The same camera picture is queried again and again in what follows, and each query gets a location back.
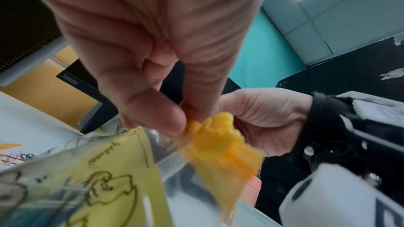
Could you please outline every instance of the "teal wall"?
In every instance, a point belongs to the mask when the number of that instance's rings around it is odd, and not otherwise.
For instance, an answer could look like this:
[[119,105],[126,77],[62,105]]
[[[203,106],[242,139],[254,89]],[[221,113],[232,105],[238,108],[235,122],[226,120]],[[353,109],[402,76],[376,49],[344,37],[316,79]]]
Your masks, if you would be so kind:
[[241,88],[275,87],[279,80],[304,69],[294,50],[260,11],[229,77]]

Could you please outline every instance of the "yellow wall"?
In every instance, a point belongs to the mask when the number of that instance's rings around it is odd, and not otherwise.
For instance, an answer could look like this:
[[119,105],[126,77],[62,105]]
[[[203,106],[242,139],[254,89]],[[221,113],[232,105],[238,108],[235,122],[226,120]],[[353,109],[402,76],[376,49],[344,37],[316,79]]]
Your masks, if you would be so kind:
[[[77,60],[77,55],[68,46],[54,58],[68,66]],[[77,123],[98,101],[56,78],[62,70],[47,60],[11,85],[0,87],[0,91],[80,129]]]

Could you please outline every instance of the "pink object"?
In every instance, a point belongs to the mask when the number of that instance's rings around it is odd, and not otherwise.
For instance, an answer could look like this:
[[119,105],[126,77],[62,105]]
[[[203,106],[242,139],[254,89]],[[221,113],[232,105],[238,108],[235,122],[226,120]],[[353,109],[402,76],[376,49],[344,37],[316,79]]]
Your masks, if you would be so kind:
[[[253,177],[250,181],[248,181],[244,185],[244,189],[241,192],[239,200],[246,203],[249,206],[255,207],[255,203],[257,202],[258,195],[261,190],[261,180],[257,177]],[[228,227],[231,227],[233,224],[234,213],[236,212],[236,208],[233,209],[230,217],[228,217],[225,221]]]

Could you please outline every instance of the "clear plastic bag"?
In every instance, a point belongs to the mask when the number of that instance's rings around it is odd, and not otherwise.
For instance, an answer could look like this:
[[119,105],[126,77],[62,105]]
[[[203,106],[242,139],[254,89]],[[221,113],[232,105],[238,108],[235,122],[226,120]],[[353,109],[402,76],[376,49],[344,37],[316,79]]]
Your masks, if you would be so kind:
[[245,182],[195,157],[191,133],[96,135],[0,172],[0,226],[219,226]]

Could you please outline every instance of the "black sleeve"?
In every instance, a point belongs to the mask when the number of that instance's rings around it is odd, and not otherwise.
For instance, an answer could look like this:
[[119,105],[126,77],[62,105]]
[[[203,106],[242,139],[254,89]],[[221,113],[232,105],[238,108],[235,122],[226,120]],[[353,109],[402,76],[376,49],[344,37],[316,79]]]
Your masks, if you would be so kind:
[[304,149],[312,142],[325,143],[333,140],[343,140],[340,114],[354,113],[352,105],[320,93],[313,93],[313,104],[306,124],[292,151],[286,158],[299,166],[308,164],[303,158]]

